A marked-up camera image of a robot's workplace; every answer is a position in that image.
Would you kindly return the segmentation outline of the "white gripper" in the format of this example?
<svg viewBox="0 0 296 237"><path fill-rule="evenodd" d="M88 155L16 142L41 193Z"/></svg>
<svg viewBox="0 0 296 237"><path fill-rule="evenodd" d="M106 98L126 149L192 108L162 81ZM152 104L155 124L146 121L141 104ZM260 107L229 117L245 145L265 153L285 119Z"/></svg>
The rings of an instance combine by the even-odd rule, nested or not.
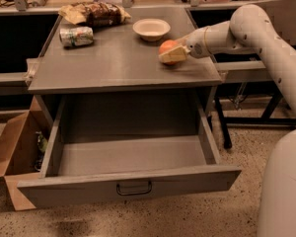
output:
<svg viewBox="0 0 296 237"><path fill-rule="evenodd" d="M185 61L188 54L193 58L203 58L210 55L205 43L206 28L193 31L187 37L175 39L178 44L171 48L159 48L159 60L162 63L177 63Z"/></svg>

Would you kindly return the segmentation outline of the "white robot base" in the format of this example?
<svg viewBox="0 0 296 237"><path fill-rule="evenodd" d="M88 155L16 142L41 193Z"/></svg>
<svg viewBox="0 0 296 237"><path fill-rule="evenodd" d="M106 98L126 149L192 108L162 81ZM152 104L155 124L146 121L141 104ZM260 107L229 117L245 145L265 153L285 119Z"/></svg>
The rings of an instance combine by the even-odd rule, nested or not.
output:
<svg viewBox="0 0 296 237"><path fill-rule="evenodd" d="M276 143L267 160L257 237L296 237L296 130Z"/></svg>

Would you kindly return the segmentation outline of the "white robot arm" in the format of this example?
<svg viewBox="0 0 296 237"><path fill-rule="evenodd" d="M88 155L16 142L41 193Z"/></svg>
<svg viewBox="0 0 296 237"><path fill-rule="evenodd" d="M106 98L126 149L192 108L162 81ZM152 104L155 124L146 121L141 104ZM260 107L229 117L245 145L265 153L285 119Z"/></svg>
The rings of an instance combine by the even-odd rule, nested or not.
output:
<svg viewBox="0 0 296 237"><path fill-rule="evenodd" d="M256 53L296 116L296 50L279 36L258 5L238 8L231 19L199 28L159 54L166 64L216 53Z"/></svg>

